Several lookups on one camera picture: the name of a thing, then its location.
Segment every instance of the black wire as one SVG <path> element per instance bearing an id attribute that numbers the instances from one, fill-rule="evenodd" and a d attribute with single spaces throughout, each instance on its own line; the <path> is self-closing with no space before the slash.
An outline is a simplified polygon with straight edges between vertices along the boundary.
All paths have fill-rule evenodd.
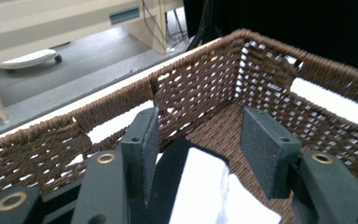
<path id="1" fill-rule="evenodd" d="M 202 11 L 202 16 L 201 16 L 201 20 L 200 20 L 199 30 L 201 29 L 202 20 L 203 20 L 203 17 L 205 16 L 205 11 L 206 11 L 206 7 L 208 6 L 208 3 L 209 3 L 209 0 L 206 0 L 204 9 L 203 9 L 203 11 Z"/>
<path id="2" fill-rule="evenodd" d="M 175 48 L 176 46 L 185 42 L 186 40 L 187 40 L 187 35 L 182 35 L 181 38 L 176 42 L 176 44 L 174 44 L 172 47 L 170 47 L 170 49 Z"/>
<path id="3" fill-rule="evenodd" d="M 146 3 L 145 3 L 145 0 L 142 0 L 142 5 L 143 5 L 143 11 L 144 11 L 144 22 L 145 22 L 145 25 L 146 25 L 146 28 L 147 30 L 150 32 L 150 34 L 156 38 L 157 42 L 162 46 L 162 48 L 164 49 L 164 45 L 161 43 L 161 41 L 159 41 L 158 37 L 153 33 L 153 31 L 150 29 L 149 25 L 147 24 L 146 22 L 146 15 L 145 15 L 145 9 L 147 10 L 147 13 L 149 14 L 150 18 L 153 20 L 153 23 L 156 24 L 156 26 L 158 27 L 158 30 L 161 32 L 161 35 L 164 36 L 164 34 L 162 33 L 162 30 L 159 28 L 156 20 L 154 19 L 154 17 L 152 16 L 152 14 L 150 13 L 149 11 L 149 8 L 147 7 Z"/>
<path id="4" fill-rule="evenodd" d="M 187 33 L 185 33 L 185 32 L 183 32 L 183 33 L 177 32 L 176 34 L 179 35 L 179 36 L 172 36 L 172 37 L 170 37 L 170 39 L 167 40 L 167 42 L 168 42 L 169 44 L 171 44 L 172 42 L 173 42 L 173 44 L 176 44 L 176 43 L 179 42 L 181 39 L 187 38 Z"/>
<path id="5" fill-rule="evenodd" d="M 162 46 L 162 48 L 164 49 L 164 45 L 161 43 L 161 41 L 158 39 L 158 37 L 154 34 L 154 32 L 152 31 L 152 29 L 149 27 L 149 25 L 147 24 L 147 21 L 146 21 L 146 15 L 145 15 L 145 9 L 147 11 L 147 13 L 149 14 L 150 18 L 153 20 L 153 23 L 155 23 L 155 25 L 158 27 L 158 30 L 159 32 L 161 33 L 162 36 L 164 36 L 161 28 L 158 26 L 155 18 L 152 16 L 152 14 L 150 13 L 150 10 L 149 8 L 147 7 L 146 3 L 145 3 L 145 0 L 142 0 L 142 5 L 143 5 L 143 12 L 144 12 L 144 22 L 145 22 L 145 26 L 147 28 L 147 30 L 149 31 L 149 33 L 154 37 L 156 38 L 157 42 Z M 170 49 L 173 49 L 174 47 L 176 47 L 177 45 L 181 44 L 182 42 L 184 42 L 187 38 L 187 33 L 186 31 L 180 31 L 180 32 L 176 32 L 174 33 L 173 35 L 178 35 L 178 34 L 182 34 L 180 37 L 179 37 L 179 40 L 177 40 L 177 42 L 172 46 L 170 47 Z"/>

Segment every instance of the cable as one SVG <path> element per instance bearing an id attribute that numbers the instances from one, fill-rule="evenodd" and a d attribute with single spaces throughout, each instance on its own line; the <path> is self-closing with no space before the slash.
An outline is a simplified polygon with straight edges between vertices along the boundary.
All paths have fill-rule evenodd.
<path id="1" fill-rule="evenodd" d="M 149 11 L 149 8 L 147 7 L 145 0 L 142 0 L 142 5 L 143 5 L 143 11 L 144 11 L 144 22 L 146 25 L 147 30 L 150 32 L 150 34 L 157 40 L 157 42 L 162 46 L 163 49 L 165 49 L 165 46 L 161 43 L 161 41 L 158 39 L 158 37 L 153 33 L 152 29 L 150 29 L 149 25 L 147 24 L 146 21 L 146 15 L 145 15 L 145 9 L 147 11 L 147 13 L 149 14 L 150 18 L 153 20 L 153 23 L 155 23 L 155 25 L 158 27 L 158 30 L 161 32 L 161 35 L 164 36 L 164 34 L 162 33 L 161 28 L 159 28 L 155 18 L 152 16 L 152 14 Z"/>
<path id="2" fill-rule="evenodd" d="M 176 9 L 173 11 L 173 14 L 174 14 L 174 17 L 175 17 L 175 21 L 176 21 L 176 31 L 179 29 L 180 31 L 177 31 L 176 33 L 173 33 L 171 34 L 170 33 L 170 28 L 169 28 L 169 25 L 168 25 L 168 20 L 167 20 L 167 32 L 168 32 L 168 36 L 169 38 L 167 39 L 168 43 L 171 44 L 170 40 L 175 40 L 175 43 L 173 43 L 173 47 L 177 46 L 178 44 L 186 41 L 188 38 L 187 38 L 187 30 L 183 30 L 182 29 L 182 26 L 180 24 L 180 21 L 179 21 L 179 18 L 177 16 L 177 13 L 176 13 Z"/>
<path id="3" fill-rule="evenodd" d="M 178 42 L 182 41 L 184 38 L 187 38 L 187 35 L 180 35 L 178 36 L 176 39 L 174 39 L 173 41 L 168 41 L 168 45 L 175 45 Z"/>
<path id="4" fill-rule="evenodd" d="M 209 3 L 209 0 L 206 0 L 204 9 L 203 9 L 203 11 L 202 11 L 202 16 L 201 16 L 201 20 L 200 20 L 199 30 L 201 29 L 202 20 L 203 20 L 203 17 L 205 16 L 205 11 L 206 11 L 206 7 L 208 6 L 208 3 Z"/>
<path id="5" fill-rule="evenodd" d="M 145 11 L 147 11 L 147 14 L 150 16 L 150 18 L 153 20 L 153 23 L 155 23 L 155 25 L 158 27 L 158 30 L 159 32 L 161 33 L 162 36 L 164 36 L 161 28 L 158 26 L 155 18 L 152 16 L 152 14 L 150 13 L 150 10 L 149 8 L 147 7 L 146 3 L 145 3 L 145 0 L 142 0 L 142 5 L 143 5 L 143 12 L 144 12 L 144 22 L 145 22 L 145 26 L 147 28 L 147 30 L 149 31 L 149 33 L 154 37 L 156 38 L 157 42 L 164 48 L 164 45 L 161 43 L 161 41 L 158 39 L 158 37 L 154 34 L 154 32 L 152 31 L 152 29 L 149 27 L 149 25 L 147 24 L 147 21 L 146 21 L 146 15 L 145 15 Z M 187 39 L 187 32 L 183 31 L 183 32 L 176 32 L 174 33 L 173 35 L 170 35 L 170 37 L 174 36 L 174 35 L 178 35 L 178 34 L 182 34 L 177 42 L 172 46 L 170 47 L 169 49 L 173 49 L 174 47 L 178 46 L 179 44 L 183 43 L 184 41 L 186 41 Z"/>

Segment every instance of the brown wicker basket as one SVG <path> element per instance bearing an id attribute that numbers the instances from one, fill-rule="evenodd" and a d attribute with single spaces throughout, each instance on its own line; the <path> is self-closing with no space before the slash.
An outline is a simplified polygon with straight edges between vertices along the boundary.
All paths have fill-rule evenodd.
<path id="1" fill-rule="evenodd" d="M 268 202 L 241 154 L 244 106 L 268 112 L 300 139 L 304 150 L 336 155 L 358 178 L 358 124 L 290 92 L 297 77 L 358 103 L 358 70 L 240 30 L 90 105 L 1 138 L 0 192 L 38 186 L 46 195 L 81 178 L 88 156 L 115 148 L 125 130 L 98 144 L 87 133 L 153 100 L 160 109 L 161 146 L 186 134 L 225 155 L 247 189 L 293 222 L 290 200 Z M 68 166 L 80 154 L 84 160 Z"/>

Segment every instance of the dark background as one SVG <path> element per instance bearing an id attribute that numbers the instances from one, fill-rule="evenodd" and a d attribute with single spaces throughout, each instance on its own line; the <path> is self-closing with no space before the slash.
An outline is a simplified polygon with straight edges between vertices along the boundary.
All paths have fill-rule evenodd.
<path id="1" fill-rule="evenodd" d="M 358 68 L 358 0 L 214 0 L 215 24 L 240 28 Z M 190 35 L 200 25 L 202 0 L 185 0 Z"/>

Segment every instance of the gray floor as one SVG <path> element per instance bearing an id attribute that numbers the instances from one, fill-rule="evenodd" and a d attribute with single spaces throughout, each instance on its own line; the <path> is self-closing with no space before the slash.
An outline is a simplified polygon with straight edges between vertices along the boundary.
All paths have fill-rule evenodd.
<path id="1" fill-rule="evenodd" d="M 185 30 L 184 11 L 178 14 Z M 170 34 L 179 31 L 172 12 L 168 25 Z M 169 46 L 179 36 L 171 36 Z M 187 45 L 188 40 L 160 55 L 118 27 L 54 48 L 62 56 L 60 64 L 51 61 L 14 74 L 0 69 L 0 90 L 9 116 L 0 121 L 0 133 L 177 56 Z"/>

